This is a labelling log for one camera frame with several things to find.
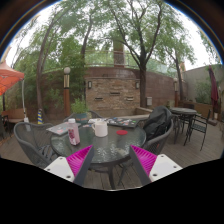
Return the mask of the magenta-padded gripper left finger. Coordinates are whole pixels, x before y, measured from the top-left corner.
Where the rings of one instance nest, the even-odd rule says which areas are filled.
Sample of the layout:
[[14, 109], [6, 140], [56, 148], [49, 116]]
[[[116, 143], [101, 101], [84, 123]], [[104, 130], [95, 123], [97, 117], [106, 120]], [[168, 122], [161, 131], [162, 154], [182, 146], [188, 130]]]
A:
[[68, 157], [58, 157], [45, 171], [82, 186], [93, 156], [94, 148], [90, 145]]

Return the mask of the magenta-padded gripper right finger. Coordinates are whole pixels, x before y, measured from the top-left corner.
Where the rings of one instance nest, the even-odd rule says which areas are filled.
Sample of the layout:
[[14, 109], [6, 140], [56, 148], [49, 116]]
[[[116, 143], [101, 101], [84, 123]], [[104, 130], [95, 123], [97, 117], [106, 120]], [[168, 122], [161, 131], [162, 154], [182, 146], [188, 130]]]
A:
[[129, 154], [143, 186], [182, 169], [165, 154], [155, 155], [134, 145]]

